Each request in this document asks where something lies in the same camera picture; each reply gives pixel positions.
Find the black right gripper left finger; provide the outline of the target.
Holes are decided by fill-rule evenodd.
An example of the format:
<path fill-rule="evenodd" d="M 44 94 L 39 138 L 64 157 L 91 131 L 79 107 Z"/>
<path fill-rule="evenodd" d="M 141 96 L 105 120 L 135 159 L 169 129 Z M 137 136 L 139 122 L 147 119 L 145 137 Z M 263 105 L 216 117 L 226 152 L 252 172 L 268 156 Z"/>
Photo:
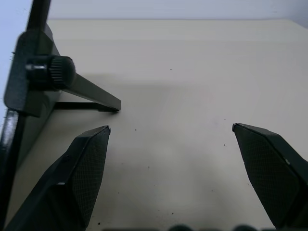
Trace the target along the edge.
<path fill-rule="evenodd" d="M 41 176 L 4 231 L 85 231 L 102 183 L 110 127 L 75 137 Z"/>

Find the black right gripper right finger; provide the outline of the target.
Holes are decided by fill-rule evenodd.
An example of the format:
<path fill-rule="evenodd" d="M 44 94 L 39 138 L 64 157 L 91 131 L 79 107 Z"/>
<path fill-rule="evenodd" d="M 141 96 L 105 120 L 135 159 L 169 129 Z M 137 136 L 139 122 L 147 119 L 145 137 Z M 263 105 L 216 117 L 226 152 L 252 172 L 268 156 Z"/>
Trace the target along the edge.
<path fill-rule="evenodd" d="M 308 230 L 308 161 L 279 134 L 235 123 L 244 166 L 275 228 Z"/>

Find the black whiteboard stand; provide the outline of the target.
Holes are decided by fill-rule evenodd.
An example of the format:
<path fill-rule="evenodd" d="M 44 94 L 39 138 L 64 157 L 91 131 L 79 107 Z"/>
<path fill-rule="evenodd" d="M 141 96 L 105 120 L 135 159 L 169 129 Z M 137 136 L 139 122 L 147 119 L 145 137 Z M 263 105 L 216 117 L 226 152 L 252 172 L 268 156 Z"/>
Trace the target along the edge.
<path fill-rule="evenodd" d="M 4 231 L 9 200 L 19 156 L 32 146 L 53 110 L 96 110 L 116 113 L 121 101 L 82 77 L 69 89 L 32 90 L 26 76 L 26 63 L 41 55 L 59 55 L 47 16 L 51 0 L 33 0 L 27 27 L 16 43 L 13 63 L 4 94 L 7 112 L 0 135 L 0 231 Z"/>

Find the black knurled stand knob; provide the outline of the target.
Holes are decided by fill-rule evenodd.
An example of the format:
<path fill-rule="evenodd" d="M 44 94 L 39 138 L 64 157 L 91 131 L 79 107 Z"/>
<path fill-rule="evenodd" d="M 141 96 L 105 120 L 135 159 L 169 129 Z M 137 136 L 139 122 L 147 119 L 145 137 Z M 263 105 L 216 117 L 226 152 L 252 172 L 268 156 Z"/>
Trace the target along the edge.
<path fill-rule="evenodd" d="M 32 90 L 59 91 L 71 87 L 76 69 L 70 57 L 41 55 L 27 61 L 26 76 Z"/>

